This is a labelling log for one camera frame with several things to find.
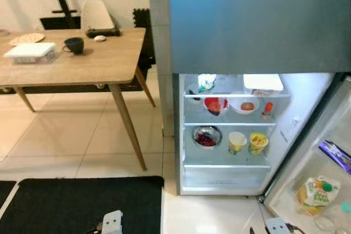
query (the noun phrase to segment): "refrigerator freezer door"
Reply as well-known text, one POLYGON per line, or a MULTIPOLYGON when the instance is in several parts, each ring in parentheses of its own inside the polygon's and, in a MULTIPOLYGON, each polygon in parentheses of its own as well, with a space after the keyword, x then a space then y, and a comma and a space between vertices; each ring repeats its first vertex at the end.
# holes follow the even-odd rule
POLYGON ((174 73, 348 72, 350 0, 169 0, 174 73))
POLYGON ((351 138, 350 130, 351 78, 348 77, 268 191, 264 204, 271 212, 306 233, 325 233, 314 224, 313 217, 307 215, 308 209, 300 206, 297 191, 308 178, 323 175, 341 183, 334 204, 351 202, 351 175, 319 149, 327 140, 351 154, 351 143, 347 140, 351 138))

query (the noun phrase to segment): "white tile floor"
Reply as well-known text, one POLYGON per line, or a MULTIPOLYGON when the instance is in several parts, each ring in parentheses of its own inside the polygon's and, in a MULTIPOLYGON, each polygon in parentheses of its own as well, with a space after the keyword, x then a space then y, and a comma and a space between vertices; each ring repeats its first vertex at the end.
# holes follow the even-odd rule
POLYGON ((123 93, 148 171, 141 170, 120 114, 108 93, 0 96, 0 180, 162 175, 163 233, 264 234, 255 198, 177 196, 172 138, 162 137, 156 69, 143 92, 123 93))

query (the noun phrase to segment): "crisper drawer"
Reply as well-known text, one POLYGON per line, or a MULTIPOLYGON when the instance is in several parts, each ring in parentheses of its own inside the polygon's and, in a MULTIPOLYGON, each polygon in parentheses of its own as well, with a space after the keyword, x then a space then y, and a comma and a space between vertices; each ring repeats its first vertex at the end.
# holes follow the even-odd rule
POLYGON ((184 182, 188 187, 255 188, 263 183, 270 167, 264 166, 184 166, 184 182))

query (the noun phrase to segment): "white bowl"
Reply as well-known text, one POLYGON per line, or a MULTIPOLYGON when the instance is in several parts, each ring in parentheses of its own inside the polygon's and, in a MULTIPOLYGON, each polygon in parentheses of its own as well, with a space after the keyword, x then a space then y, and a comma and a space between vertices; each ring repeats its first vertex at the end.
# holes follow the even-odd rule
POLYGON ((231 97, 229 98, 229 105, 233 110, 241 115, 249 115, 259 108, 259 100, 256 97, 231 97), (241 105, 245 102, 251 102, 254 105, 253 110, 242 110, 241 105))

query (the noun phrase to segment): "metal bowl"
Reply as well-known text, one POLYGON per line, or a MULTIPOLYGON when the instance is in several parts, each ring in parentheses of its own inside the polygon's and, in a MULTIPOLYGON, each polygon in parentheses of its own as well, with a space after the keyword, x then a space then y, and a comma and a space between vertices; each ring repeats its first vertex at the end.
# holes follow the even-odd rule
POLYGON ((222 141, 222 132, 216 127, 216 126, 198 126, 193 129, 193 142, 200 148, 206 149, 206 150, 213 150, 222 141), (199 134, 205 134, 209 137, 211 137, 215 142, 216 145, 214 146, 205 146, 199 144, 195 139, 199 137, 199 134))

